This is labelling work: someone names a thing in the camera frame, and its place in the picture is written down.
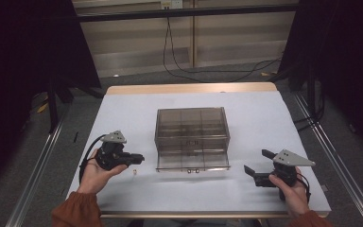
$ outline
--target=black horizontal bar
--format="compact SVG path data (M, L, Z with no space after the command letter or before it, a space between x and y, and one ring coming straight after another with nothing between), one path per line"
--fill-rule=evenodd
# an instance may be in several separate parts
M100 21L120 21L120 20L134 20L134 19L167 18L167 17L284 12L284 11L296 11L303 6L304 6L303 4L284 4L284 5L265 5L265 6L251 6L251 7L233 7L233 8L161 9L161 10L135 11L135 12L80 14L76 17L61 17L61 18L57 17L57 18L51 18L51 20L53 19L61 21L100 22Z

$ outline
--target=plastic storage box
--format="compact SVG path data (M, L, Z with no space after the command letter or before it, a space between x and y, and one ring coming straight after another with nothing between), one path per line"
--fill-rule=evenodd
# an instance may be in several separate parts
M157 171L227 170L229 141L223 107L158 110Z

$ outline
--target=wall outlet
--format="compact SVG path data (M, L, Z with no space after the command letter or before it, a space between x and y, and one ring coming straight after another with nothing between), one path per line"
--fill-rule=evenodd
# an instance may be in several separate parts
M161 1L161 9L172 9L172 1L171 0Z
M182 0L172 0L172 9L182 9Z

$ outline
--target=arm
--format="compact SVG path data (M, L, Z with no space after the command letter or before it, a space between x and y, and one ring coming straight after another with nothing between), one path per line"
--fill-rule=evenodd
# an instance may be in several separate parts
M280 178L269 175L269 180L279 187L285 194L285 205L288 214L294 218L289 227L332 227L332 224L311 211L305 195L305 187L296 182L292 187L285 184Z
M64 203L52 211L52 226L102 226L96 194L111 177L126 168L126 165L121 165L107 171L99 167L95 159L88 161L77 192L72 192Z

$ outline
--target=brown sleeve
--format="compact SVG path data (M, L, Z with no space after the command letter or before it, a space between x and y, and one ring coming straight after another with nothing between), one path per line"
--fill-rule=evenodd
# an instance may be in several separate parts
M332 227L333 225L324 218L321 218L315 211L309 211L298 218L293 219L288 227Z
M52 226L103 226L96 194L72 192L69 198L52 211Z

